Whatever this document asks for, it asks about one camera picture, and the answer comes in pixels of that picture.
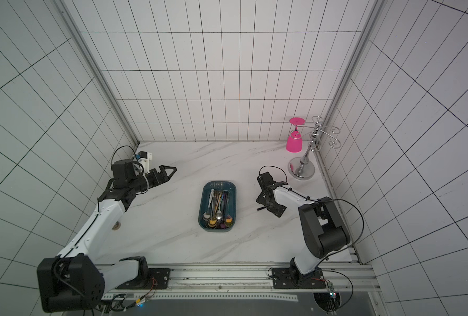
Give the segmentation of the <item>purple bowl dark spoon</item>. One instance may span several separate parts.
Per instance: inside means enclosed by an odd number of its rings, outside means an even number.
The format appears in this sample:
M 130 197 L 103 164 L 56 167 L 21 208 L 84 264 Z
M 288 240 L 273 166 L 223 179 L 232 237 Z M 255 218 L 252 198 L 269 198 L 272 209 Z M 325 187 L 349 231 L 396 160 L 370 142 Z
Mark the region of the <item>purple bowl dark spoon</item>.
M 225 215 L 226 215 L 226 213 L 225 213 L 225 208 L 226 208 L 226 205 L 227 205 L 227 192 L 226 192 L 226 191 L 223 191 L 223 193 L 224 193 L 224 200 L 223 200 L 223 221 L 219 223 L 221 227 L 225 227 L 225 224 L 224 224 Z

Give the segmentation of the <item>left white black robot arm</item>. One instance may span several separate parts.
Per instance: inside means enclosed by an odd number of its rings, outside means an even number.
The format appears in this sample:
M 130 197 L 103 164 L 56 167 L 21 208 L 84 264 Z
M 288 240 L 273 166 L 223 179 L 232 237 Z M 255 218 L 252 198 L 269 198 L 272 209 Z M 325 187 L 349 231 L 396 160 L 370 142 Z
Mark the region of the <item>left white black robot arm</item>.
M 142 163 L 124 159 L 113 163 L 111 170 L 113 176 L 87 222 L 63 250 L 38 265 L 39 292 L 46 313 L 93 312 L 105 293 L 116 287 L 125 284 L 142 288 L 156 282 L 143 256 L 123 258 L 105 268 L 94 262 L 133 200 L 170 181 L 177 168 L 161 165 L 146 171 Z

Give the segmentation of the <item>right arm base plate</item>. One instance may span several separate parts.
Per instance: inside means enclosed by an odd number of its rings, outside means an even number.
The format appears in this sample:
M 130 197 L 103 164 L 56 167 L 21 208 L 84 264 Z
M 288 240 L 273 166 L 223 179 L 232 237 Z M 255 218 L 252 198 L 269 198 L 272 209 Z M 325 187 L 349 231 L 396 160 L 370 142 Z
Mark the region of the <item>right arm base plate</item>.
M 314 270 L 308 274 L 301 274 L 296 268 L 271 267 L 268 269 L 268 277 L 273 282 L 274 289 L 325 289 L 327 281 L 321 270 Z

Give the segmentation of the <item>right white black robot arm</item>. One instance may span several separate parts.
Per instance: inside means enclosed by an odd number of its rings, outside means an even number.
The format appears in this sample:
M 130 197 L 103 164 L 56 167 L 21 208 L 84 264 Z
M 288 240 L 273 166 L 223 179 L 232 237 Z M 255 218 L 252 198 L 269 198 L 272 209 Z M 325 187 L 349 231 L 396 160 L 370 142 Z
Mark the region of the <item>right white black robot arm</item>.
M 260 174 L 257 182 L 261 193 L 256 202 L 264 209 L 277 217 L 282 217 L 286 210 L 298 213 L 306 247 L 290 261 L 293 281 L 309 279 L 328 255 L 351 242 L 335 200 L 329 197 L 313 200 L 293 190 L 287 182 L 274 181 L 269 172 Z

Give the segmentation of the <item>silver spoon clear handle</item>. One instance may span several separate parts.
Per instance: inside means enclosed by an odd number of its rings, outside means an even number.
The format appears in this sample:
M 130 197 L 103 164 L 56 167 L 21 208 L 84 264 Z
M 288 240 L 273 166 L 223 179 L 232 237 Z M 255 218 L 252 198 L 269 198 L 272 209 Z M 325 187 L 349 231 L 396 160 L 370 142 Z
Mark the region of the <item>silver spoon clear handle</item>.
M 214 194 L 215 194 L 215 190 L 212 188 L 210 191 L 206 211 L 203 213 L 203 219 L 205 221 L 208 221 L 211 218 L 211 208 L 212 208 L 212 200 L 214 198 Z

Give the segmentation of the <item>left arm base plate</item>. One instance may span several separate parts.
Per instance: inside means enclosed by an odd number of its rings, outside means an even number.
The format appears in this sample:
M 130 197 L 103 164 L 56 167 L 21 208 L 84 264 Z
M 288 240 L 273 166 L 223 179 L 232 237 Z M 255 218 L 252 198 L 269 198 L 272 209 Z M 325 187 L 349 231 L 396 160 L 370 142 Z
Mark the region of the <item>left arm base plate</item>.
M 143 273 L 139 288 L 146 291 L 151 288 L 153 290 L 165 290 L 168 288 L 171 272 L 172 270 L 168 268 L 148 269 L 147 272 Z

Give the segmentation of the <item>long gold spoon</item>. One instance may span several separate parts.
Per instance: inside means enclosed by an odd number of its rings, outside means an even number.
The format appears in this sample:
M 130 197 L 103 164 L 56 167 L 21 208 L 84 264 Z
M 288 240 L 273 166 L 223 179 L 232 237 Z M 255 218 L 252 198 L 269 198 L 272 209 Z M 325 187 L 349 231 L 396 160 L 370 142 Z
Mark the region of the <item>long gold spoon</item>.
M 207 221 L 207 227 L 210 229 L 215 229 L 219 222 L 215 219 L 215 212 L 218 205 L 218 197 L 219 197 L 220 190 L 215 190 L 214 198 L 212 200 L 212 208 L 211 208 L 211 218 Z

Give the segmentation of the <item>teal plastic storage box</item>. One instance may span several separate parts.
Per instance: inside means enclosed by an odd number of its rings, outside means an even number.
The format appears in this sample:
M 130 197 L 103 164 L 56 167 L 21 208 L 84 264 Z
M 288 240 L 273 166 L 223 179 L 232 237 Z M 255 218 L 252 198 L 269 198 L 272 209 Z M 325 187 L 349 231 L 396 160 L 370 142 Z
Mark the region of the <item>teal plastic storage box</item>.
M 202 190 L 199 226 L 207 232 L 229 232 L 236 222 L 236 186 L 229 181 L 210 181 Z

